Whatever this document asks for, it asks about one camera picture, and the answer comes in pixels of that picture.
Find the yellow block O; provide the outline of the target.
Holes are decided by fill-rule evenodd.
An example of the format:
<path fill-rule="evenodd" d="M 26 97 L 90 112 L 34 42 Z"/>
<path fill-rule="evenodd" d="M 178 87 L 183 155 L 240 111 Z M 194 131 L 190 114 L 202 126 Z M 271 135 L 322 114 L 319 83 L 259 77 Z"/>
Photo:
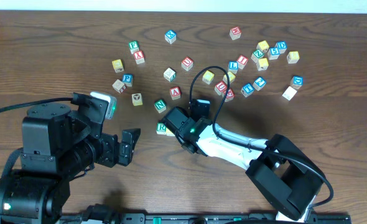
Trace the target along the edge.
<path fill-rule="evenodd" d="M 166 135 L 167 136 L 175 136 L 175 134 L 171 130 L 169 130 L 168 128 L 166 129 Z"/>

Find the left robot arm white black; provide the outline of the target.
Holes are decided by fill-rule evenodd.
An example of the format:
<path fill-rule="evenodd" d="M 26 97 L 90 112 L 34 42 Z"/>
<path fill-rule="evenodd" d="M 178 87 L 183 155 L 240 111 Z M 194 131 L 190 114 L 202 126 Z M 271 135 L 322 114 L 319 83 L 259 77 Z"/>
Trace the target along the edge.
<path fill-rule="evenodd" d="M 81 103 L 77 110 L 61 103 L 31 107 L 22 122 L 23 147 L 16 151 L 20 169 L 0 178 L 0 223 L 57 223 L 70 196 L 70 182 L 95 164 L 127 166 L 139 128 L 122 136 L 102 132 L 107 104 Z"/>

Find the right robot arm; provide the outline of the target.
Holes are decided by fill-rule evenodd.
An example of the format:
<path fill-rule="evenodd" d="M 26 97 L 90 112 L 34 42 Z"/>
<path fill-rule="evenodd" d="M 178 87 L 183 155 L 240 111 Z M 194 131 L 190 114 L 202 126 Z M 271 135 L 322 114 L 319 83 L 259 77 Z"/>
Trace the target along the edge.
<path fill-rule="evenodd" d="M 324 175 L 285 136 L 245 137 L 209 119 L 195 121 L 179 107 L 171 109 L 161 121 L 186 151 L 217 157 L 244 169 L 265 199 L 278 210 L 278 218 L 307 220 Z"/>

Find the green R block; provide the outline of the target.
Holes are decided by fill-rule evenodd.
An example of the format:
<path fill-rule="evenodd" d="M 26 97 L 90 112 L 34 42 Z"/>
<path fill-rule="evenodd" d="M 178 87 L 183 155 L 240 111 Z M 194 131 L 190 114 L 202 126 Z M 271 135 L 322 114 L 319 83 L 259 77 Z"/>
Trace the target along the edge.
<path fill-rule="evenodd" d="M 156 133 L 160 135 L 166 135 L 167 128 L 163 123 L 157 123 Z"/>

